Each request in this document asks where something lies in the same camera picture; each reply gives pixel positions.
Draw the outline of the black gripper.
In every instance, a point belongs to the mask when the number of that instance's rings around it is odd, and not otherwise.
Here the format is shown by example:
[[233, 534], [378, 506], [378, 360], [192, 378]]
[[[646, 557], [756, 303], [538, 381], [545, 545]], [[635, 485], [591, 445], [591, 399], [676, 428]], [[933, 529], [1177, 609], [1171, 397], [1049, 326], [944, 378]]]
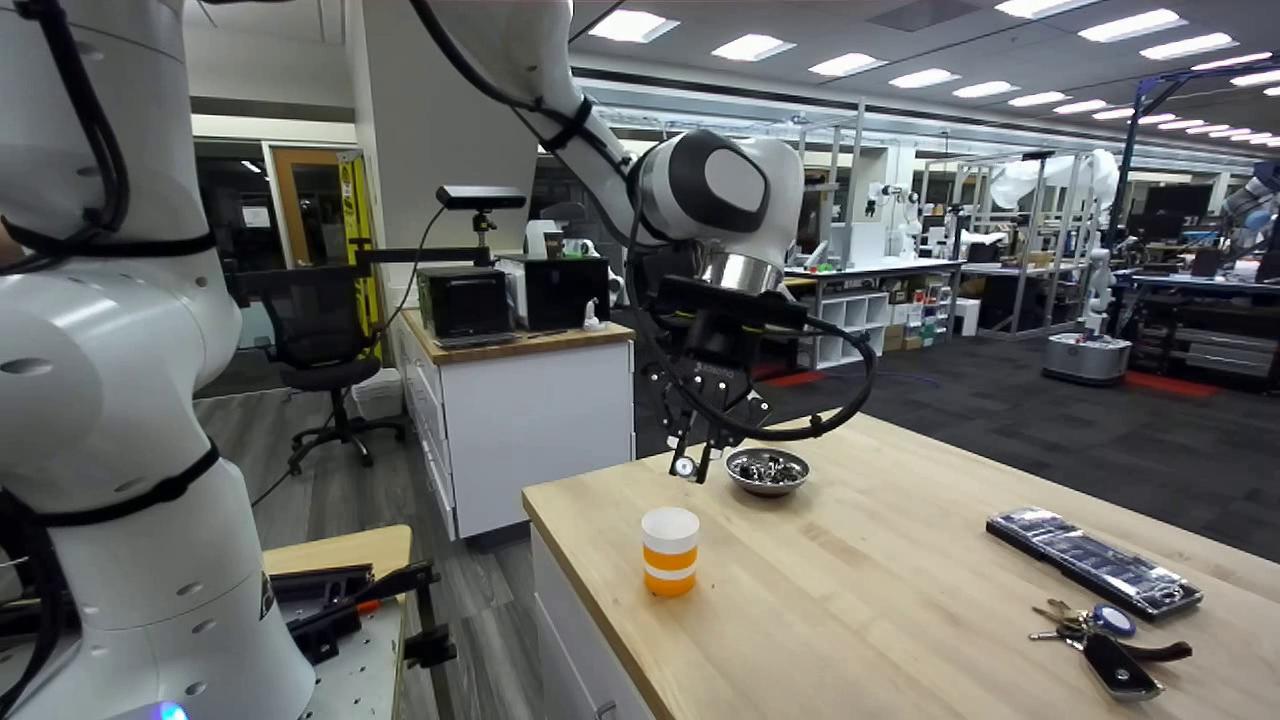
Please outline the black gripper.
[[646, 303], [656, 328], [656, 378], [713, 431], [701, 458], [688, 428], [667, 431], [667, 477], [706, 485], [728, 439], [768, 439], [760, 381], [797, 367], [809, 313], [782, 293], [748, 296], [706, 282], [663, 275]]

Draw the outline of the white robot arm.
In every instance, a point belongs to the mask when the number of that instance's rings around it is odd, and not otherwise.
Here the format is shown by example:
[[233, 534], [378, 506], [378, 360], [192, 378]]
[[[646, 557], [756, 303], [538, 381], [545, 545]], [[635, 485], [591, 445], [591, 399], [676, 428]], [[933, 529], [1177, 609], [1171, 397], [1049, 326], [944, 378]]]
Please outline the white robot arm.
[[317, 663], [192, 397], [240, 337], [186, 0], [0, 0], [5, 545], [39, 593], [5, 720], [303, 720]]

